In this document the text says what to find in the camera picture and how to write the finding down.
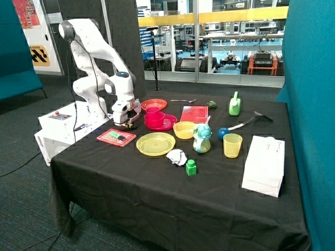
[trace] desk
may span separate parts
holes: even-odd
[[[62,234],[74,231],[69,214],[73,201],[94,218],[168,250],[309,249],[286,104],[242,100],[241,114],[232,117],[229,98],[161,91],[142,100],[149,98],[167,100],[162,111],[177,118],[189,104],[170,99],[197,98],[195,106],[217,102],[218,109],[209,111],[209,152],[198,154],[192,149],[193,139],[176,138],[175,148],[196,161],[197,174],[188,176],[166,155],[149,157],[137,150],[136,141],[152,132],[143,125],[143,116],[133,131],[137,137],[124,148],[97,142],[96,137],[110,128],[106,123],[51,160],[49,210]],[[242,149],[238,158],[226,158],[217,130],[249,120],[254,111],[274,121],[260,119],[235,130],[243,137]],[[241,188],[253,135],[285,140],[285,181],[279,198]]]

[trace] crumpled paper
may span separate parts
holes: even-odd
[[[184,165],[187,161],[185,153],[180,149],[171,150],[166,156],[172,161],[172,164],[177,164],[178,166]]]

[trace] green bottle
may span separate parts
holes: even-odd
[[[229,114],[232,116],[237,116],[240,114],[241,110],[241,99],[239,98],[239,93],[235,92],[234,97],[229,103]]]

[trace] green toy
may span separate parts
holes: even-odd
[[[235,92],[234,97],[229,103],[229,114],[232,116],[237,116],[240,114],[241,110],[241,99],[239,98],[239,93]]]
[[[210,101],[207,103],[209,109],[216,109],[218,105],[214,101]]]
[[[190,175],[195,175],[197,173],[197,166],[195,165],[195,161],[193,159],[189,159],[186,163],[186,172]]]

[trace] yellow and black sign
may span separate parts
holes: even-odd
[[[47,50],[42,45],[29,46],[32,64],[34,66],[50,66]]]

